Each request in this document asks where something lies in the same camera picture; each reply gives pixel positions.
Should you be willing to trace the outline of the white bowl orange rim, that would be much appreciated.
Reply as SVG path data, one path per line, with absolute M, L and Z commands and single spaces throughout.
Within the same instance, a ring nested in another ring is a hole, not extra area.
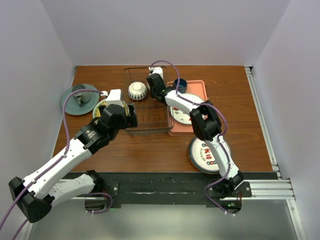
M 140 81 L 132 82 L 128 87 L 128 96 L 130 99 L 139 101 L 147 97 L 148 91 L 144 83 Z

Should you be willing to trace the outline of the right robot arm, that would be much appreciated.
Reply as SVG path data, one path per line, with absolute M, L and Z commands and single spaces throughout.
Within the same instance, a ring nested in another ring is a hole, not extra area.
M 210 101 L 197 103 L 187 98 L 185 94 L 179 93 L 177 88 L 166 87 L 158 73 L 150 74 L 146 80 L 153 98 L 166 106 L 177 108 L 190 117 L 193 133 L 199 140 L 205 142 L 213 154 L 221 179 L 208 187 L 219 188 L 225 195 L 235 196 L 241 190 L 244 176 L 224 145 L 225 132 L 221 129 L 221 120 L 224 117 L 218 117 L 220 112 Z

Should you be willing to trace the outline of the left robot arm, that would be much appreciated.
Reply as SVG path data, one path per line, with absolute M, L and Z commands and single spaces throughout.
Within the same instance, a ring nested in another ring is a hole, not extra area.
M 66 182 L 60 180 L 75 166 L 114 140 L 119 130 L 138 125 L 135 105 L 99 107 L 100 116 L 83 126 L 55 157 L 25 178 L 8 183 L 11 197 L 30 223 L 43 219 L 53 207 L 80 195 L 99 196 L 105 181 L 94 170 Z

